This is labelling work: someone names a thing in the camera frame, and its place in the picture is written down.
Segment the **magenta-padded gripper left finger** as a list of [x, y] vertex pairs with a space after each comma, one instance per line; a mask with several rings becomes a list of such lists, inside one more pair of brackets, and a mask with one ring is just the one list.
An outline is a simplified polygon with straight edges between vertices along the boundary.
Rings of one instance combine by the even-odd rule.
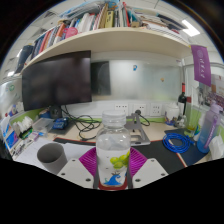
[[58, 173], [58, 176], [78, 186], [97, 189], [99, 175], [96, 148], [91, 148], [79, 159], [72, 158]]

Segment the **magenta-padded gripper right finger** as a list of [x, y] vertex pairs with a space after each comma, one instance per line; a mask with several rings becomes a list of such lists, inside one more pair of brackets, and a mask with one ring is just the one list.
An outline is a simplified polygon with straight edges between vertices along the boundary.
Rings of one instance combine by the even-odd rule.
[[129, 173], [134, 189], [168, 176], [166, 170], [155, 158], [147, 159], [135, 148], [130, 149]]

